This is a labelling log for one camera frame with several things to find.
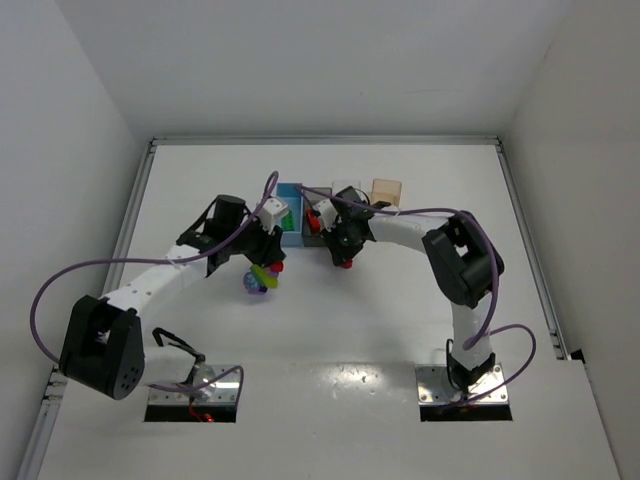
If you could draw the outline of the green lego plate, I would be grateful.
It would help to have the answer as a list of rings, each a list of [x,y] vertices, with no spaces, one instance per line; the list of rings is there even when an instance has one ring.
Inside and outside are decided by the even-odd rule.
[[[281,219],[281,228],[285,232],[291,232],[296,230],[295,219],[292,211],[288,211]]]

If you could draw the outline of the red and green lego block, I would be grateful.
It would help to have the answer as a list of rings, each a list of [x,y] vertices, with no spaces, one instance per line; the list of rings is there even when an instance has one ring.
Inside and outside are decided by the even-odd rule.
[[[306,211],[306,219],[309,226],[309,231],[312,234],[318,234],[321,231],[321,224],[318,217],[316,216],[316,212],[312,209],[308,209]]]

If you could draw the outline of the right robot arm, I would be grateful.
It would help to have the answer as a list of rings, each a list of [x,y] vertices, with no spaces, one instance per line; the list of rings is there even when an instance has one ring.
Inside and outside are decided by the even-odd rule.
[[[488,335],[504,262],[471,213],[402,211],[387,201],[370,203],[348,186],[310,207],[307,219],[339,267],[350,264],[368,241],[424,254],[451,303],[453,339],[446,362],[452,387],[468,393],[495,365]]]

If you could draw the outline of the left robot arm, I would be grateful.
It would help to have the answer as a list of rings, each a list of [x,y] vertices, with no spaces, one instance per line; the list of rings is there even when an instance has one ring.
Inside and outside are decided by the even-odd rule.
[[[59,369],[67,378],[114,400],[139,385],[194,392],[206,357],[175,334],[153,325],[172,298],[210,277],[234,255],[251,267],[243,284],[252,294],[276,288],[285,254],[280,220],[287,204],[267,197],[249,211],[235,196],[219,195],[157,265],[101,298],[89,295],[72,308]]]

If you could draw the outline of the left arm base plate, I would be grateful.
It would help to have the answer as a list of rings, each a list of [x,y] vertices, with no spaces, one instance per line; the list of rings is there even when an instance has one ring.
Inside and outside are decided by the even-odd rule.
[[[193,378],[193,386],[205,384],[199,390],[165,392],[151,388],[148,406],[187,407],[190,403],[203,407],[236,407],[244,386],[244,368],[240,365],[203,364]]]

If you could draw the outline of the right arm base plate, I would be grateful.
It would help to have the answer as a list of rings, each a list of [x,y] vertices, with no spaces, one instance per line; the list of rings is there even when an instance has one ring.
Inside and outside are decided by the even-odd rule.
[[[462,393],[450,384],[444,365],[418,365],[415,376],[420,406],[444,406],[462,400]],[[471,404],[508,406],[509,394],[504,382],[502,365],[498,363],[468,388]]]

